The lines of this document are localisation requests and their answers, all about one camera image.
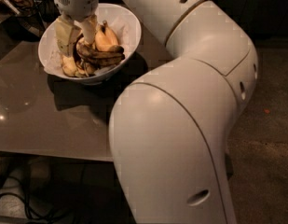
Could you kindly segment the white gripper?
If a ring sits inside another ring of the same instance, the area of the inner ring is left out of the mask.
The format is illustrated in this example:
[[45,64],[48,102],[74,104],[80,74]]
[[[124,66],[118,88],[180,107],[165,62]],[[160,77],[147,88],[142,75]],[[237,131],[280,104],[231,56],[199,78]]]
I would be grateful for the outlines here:
[[54,3],[62,15],[73,21],[80,21],[81,29],[62,16],[54,21],[58,49],[66,57],[71,57],[81,30],[88,44],[94,42],[97,16],[93,14],[99,0],[54,0]]

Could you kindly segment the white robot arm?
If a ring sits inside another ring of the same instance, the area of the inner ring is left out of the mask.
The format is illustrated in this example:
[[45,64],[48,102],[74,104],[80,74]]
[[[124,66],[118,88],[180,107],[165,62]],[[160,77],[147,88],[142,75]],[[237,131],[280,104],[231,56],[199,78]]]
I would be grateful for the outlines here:
[[109,142],[137,224],[237,224],[226,142],[258,78],[252,40],[211,0],[122,0],[170,62],[117,98]]

